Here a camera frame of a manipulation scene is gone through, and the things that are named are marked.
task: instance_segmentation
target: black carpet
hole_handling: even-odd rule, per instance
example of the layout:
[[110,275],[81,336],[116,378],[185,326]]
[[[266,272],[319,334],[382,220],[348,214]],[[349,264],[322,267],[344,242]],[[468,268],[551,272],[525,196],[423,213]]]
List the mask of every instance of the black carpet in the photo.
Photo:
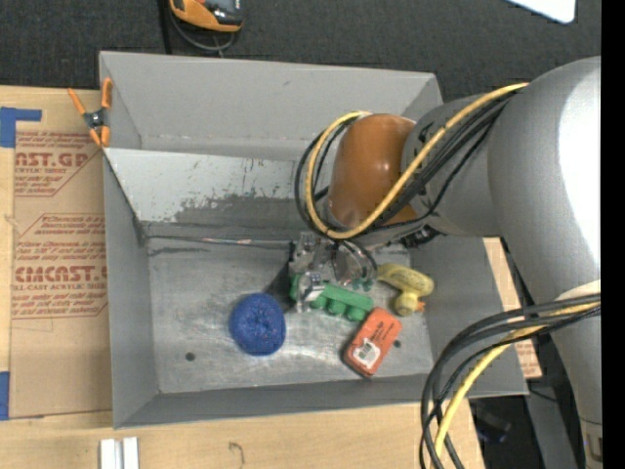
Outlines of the black carpet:
[[[244,0],[228,57],[434,72],[446,100],[599,55],[602,0],[559,24],[503,0]],[[162,53],[153,0],[1,0],[0,84],[98,85],[99,50]],[[175,40],[175,51],[195,51]]]

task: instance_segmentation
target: cable bundle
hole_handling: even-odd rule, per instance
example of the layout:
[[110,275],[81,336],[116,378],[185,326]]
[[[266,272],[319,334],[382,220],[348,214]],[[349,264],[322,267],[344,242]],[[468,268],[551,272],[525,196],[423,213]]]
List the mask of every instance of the cable bundle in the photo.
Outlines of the cable bundle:
[[[554,301],[537,306],[507,311],[492,317],[480,320],[461,331],[445,347],[430,372],[421,397],[421,424],[423,434],[419,446],[419,462],[425,469],[426,460],[424,448],[427,449],[432,466],[442,469],[440,454],[443,444],[447,448],[455,467],[464,467],[458,458],[451,440],[447,436],[449,425],[465,395],[484,370],[512,344],[521,340],[537,337],[559,330],[578,321],[596,317],[601,314],[601,293]],[[523,320],[509,321],[522,317]],[[488,345],[463,360],[451,373],[445,384],[440,387],[440,381],[445,365],[462,350],[485,339],[502,333],[508,333],[499,342]],[[472,371],[463,379],[456,389],[446,411],[442,412],[442,405],[454,389],[462,372],[472,363]],[[433,440],[431,425],[438,422],[436,440]]]

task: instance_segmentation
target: cardboard sheet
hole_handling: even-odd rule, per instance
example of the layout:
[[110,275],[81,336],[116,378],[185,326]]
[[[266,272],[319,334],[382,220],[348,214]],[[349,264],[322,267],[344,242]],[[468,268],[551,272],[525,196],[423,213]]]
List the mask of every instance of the cardboard sheet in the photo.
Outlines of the cardboard sheet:
[[102,154],[66,90],[3,88],[0,106],[42,111],[14,152],[9,415],[110,408]]

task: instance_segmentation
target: green lego block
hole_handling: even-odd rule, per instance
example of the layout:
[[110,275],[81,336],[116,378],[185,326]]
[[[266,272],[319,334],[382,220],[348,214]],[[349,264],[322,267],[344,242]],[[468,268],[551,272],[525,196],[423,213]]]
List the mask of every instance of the green lego block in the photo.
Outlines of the green lego block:
[[347,288],[328,284],[321,295],[311,302],[313,309],[324,307],[331,315],[345,315],[348,320],[363,321],[373,309],[373,300]]

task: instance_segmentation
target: orange box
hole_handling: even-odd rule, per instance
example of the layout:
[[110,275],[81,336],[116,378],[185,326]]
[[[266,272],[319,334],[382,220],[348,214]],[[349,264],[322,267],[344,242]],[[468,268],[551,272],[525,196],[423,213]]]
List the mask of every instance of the orange box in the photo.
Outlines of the orange box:
[[401,332],[401,323],[391,313],[375,308],[345,350],[343,361],[355,371],[371,377]]

